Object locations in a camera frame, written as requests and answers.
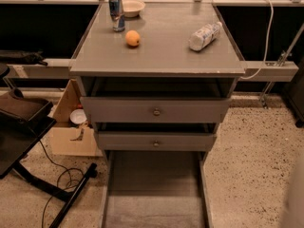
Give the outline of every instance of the gray tabletop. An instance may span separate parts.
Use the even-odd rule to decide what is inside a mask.
[[[74,76],[214,76],[244,73],[225,31],[200,52],[189,48],[190,35],[219,19],[211,4],[146,3],[141,15],[125,19],[125,31],[115,32],[108,4],[101,9],[72,63]],[[138,47],[129,47],[125,34],[141,35]]]

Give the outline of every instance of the speckled floor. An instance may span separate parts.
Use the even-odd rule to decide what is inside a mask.
[[[265,110],[256,95],[236,94],[218,130],[216,144],[205,164],[215,228],[278,227],[289,177],[304,146],[304,128],[295,127],[292,111],[279,96],[272,96],[268,105],[270,108]],[[91,162],[98,164],[97,178],[89,180],[61,225],[62,228],[98,227],[105,184],[104,159],[53,156],[48,137],[43,143],[52,159],[66,167],[86,171]],[[64,171],[50,163],[40,144],[22,164],[54,184]],[[49,195],[31,187],[13,172],[0,180],[0,192],[1,227],[42,227]],[[50,201],[44,227],[51,224],[61,206],[56,199]]]

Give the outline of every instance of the orange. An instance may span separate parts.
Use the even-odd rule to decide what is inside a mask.
[[[136,47],[140,44],[141,35],[136,30],[130,30],[125,35],[125,41],[128,45]]]

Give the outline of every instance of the drawer knob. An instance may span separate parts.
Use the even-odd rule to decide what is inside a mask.
[[[154,141],[154,142],[153,142],[153,146],[157,148],[157,147],[160,146],[160,143],[159,143],[158,141]]]
[[[155,108],[154,111],[153,111],[153,115],[156,116],[156,117],[160,116],[161,115],[160,110],[158,108]]]

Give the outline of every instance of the bowl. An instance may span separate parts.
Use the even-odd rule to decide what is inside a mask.
[[[69,118],[74,124],[83,124],[86,121],[86,114],[82,109],[77,109],[70,113]]]
[[[145,3],[140,0],[123,0],[124,17],[136,17],[144,7]]]

